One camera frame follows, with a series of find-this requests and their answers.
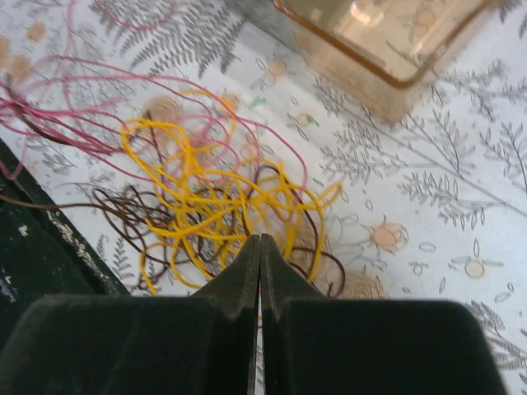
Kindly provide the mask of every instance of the dark green edge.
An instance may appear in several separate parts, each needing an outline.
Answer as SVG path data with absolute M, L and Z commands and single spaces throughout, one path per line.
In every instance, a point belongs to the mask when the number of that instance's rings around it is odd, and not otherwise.
M 0 159 L 10 172 L 14 171 L 19 163 L 19 160 L 2 140 L 0 140 Z M 38 185 L 25 167 L 12 182 L 26 194 L 27 202 L 54 204 L 53 200 Z M 96 294 L 128 294 L 126 288 L 111 269 L 100 259 L 95 250 L 61 211 L 32 210 L 32 212 L 42 226 L 63 245 Z

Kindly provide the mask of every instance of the fern leaf print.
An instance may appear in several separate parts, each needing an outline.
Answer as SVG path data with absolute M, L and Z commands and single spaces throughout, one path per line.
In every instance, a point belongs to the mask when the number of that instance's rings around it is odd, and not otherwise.
M 121 281 L 126 281 L 134 277 L 133 273 L 129 271 L 131 267 L 132 265 L 128 261 L 128 256 L 124 250 L 124 239 L 119 237 L 114 248 L 111 265 L 112 271 Z
M 193 64 L 201 78 L 213 64 L 223 74 L 237 60 L 236 41 L 245 26 L 222 2 L 191 2 L 176 6 L 174 0 L 96 0 L 90 10 L 99 17 L 105 33 L 121 56 L 141 48 L 130 70 L 150 64 L 149 72 L 159 75 L 170 67 Z M 134 26 L 155 26 L 136 29 Z
M 525 0 L 503 0 L 503 2 L 500 4 L 500 20 L 501 23 L 506 23 L 506 20 L 508 19 L 509 15 L 511 15 L 513 12 L 516 12 L 516 10 L 522 8 L 527 2 Z M 524 16 L 520 23 L 520 28 L 518 31 L 518 36 L 520 39 L 523 39 L 525 36 L 525 32 L 527 31 L 527 11 L 525 9 L 523 10 Z

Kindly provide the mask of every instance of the table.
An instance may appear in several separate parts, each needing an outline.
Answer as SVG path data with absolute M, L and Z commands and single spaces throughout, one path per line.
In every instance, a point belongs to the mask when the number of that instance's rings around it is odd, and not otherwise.
M 394 126 L 219 0 L 182 2 L 165 20 L 170 0 L 142 3 L 79 0 L 68 8 L 67 0 L 0 2 L 0 67 L 22 81 L 38 58 L 67 49 L 69 56 L 134 72 L 185 76 L 222 95 L 238 114 L 266 123 L 300 149 L 314 191 L 342 180 L 343 192 L 325 214 L 328 245 L 347 270 L 346 297 L 466 304 L 482 324 L 510 392 L 527 394 L 527 2 L 506 0 L 479 17 L 459 41 L 466 48 L 437 70 L 436 83 Z M 134 34 L 102 7 L 137 21 L 162 20 L 162 28 Z M 189 41 L 202 35 L 201 44 Z M 78 106 L 126 96 L 115 109 L 122 119 L 137 116 L 146 98 L 158 94 L 140 81 L 79 86 L 72 88 Z M 60 90 L 50 92 L 44 105 L 63 108 Z M 291 154 L 268 132 L 256 132 L 265 156 L 283 160 L 297 176 Z M 22 155 L 23 137 L 5 128 L 0 137 Z M 240 144 L 251 149 L 250 141 Z M 119 190 L 130 182 L 79 151 L 37 138 L 28 143 L 25 164 L 56 203 L 86 201 L 94 186 Z M 100 213 L 64 214 L 131 289 L 138 253 Z M 191 267 L 185 274 L 203 281 Z M 191 292 L 171 275 L 157 288 L 162 295 Z M 261 354 L 259 362 L 261 383 Z M 350 356 L 350 366 L 356 363 Z

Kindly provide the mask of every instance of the orange plastic container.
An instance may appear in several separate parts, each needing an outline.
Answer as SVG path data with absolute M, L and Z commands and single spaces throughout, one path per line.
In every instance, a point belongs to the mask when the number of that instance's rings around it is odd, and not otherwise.
M 497 0 L 232 0 L 255 25 L 395 123 L 427 71 Z

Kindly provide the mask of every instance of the chipped paint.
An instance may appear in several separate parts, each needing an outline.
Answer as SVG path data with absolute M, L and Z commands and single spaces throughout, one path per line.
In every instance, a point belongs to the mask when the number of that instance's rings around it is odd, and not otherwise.
M 80 242 L 77 237 L 73 234 L 73 230 L 70 226 L 63 224 L 54 214 L 47 211 L 49 220 L 57 227 L 63 239 L 73 246 L 77 252 L 77 256 L 88 266 L 88 268 L 94 272 L 98 277 L 103 279 L 103 284 L 110 293 L 120 293 L 116 288 L 115 284 L 112 283 L 110 278 L 105 275 L 96 265 L 93 257 L 86 251 L 86 245 Z
M 15 303 L 18 292 L 11 284 L 11 276 L 6 276 L 5 269 L 0 272 L 0 292 L 9 299 L 9 303 Z
M 18 228 L 18 231 L 23 237 L 26 237 L 28 235 L 27 233 L 27 225 L 22 225 L 20 228 Z

